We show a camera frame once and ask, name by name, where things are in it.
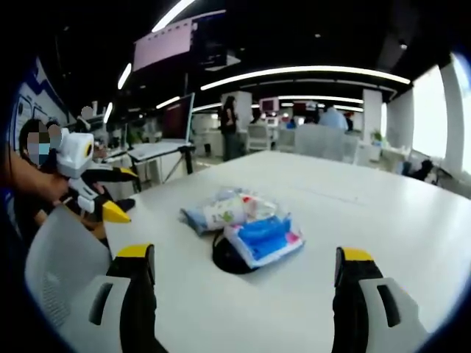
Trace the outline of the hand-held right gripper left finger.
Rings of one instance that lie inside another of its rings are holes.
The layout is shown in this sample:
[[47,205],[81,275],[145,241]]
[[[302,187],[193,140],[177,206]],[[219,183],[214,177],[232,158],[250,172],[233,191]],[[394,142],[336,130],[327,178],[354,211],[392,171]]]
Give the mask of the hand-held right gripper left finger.
[[155,248],[128,246],[75,296],[60,334],[74,352],[165,352],[156,308]]

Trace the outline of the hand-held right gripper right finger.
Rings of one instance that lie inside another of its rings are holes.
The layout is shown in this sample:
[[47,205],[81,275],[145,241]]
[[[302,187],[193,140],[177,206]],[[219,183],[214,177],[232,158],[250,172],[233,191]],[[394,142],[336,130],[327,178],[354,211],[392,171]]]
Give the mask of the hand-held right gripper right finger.
[[338,247],[333,352],[415,352],[428,338],[419,307],[364,250]]

